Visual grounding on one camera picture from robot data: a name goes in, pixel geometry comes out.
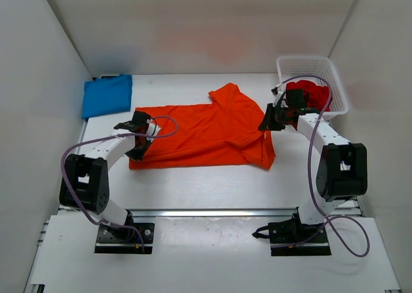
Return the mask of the orange t shirt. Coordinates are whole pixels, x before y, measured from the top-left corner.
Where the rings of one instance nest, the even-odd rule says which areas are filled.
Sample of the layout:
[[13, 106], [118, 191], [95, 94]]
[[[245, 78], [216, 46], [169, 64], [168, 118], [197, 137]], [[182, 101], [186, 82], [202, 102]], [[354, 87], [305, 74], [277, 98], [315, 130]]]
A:
[[228, 83], [210, 91], [209, 104], [142, 107], [160, 117], [160, 139], [153, 141], [141, 161], [129, 161], [131, 170], [254, 165], [269, 170], [276, 157], [272, 137], [258, 129], [260, 106]]

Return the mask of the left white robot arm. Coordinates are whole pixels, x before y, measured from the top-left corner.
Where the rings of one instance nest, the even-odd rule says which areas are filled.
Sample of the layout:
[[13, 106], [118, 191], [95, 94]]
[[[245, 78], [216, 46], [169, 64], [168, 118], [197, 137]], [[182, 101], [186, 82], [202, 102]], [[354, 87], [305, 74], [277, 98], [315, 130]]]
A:
[[136, 111], [130, 121], [114, 127], [109, 139], [83, 155], [70, 154], [64, 161], [66, 179], [88, 214], [115, 226], [132, 224], [129, 211], [109, 197], [109, 170], [124, 155], [141, 161], [160, 127], [150, 115]]

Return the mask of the blue t shirt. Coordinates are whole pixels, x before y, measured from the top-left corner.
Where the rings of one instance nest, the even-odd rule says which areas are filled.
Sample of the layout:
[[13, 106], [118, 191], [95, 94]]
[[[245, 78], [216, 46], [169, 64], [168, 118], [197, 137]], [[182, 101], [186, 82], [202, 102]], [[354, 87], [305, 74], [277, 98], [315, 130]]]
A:
[[82, 119], [130, 111], [133, 92], [131, 75], [99, 78], [84, 83]]

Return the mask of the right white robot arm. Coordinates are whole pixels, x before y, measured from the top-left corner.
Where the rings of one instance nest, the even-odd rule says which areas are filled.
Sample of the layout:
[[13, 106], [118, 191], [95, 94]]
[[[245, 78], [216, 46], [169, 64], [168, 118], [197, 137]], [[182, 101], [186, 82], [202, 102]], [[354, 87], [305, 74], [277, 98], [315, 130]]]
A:
[[367, 149], [340, 136], [321, 111], [308, 106], [304, 90], [272, 90], [275, 102], [267, 110], [259, 129], [282, 131], [292, 126], [309, 141], [308, 183], [310, 200], [297, 208], [303, 225], [319, 225], [338, 206], [366, 193]]

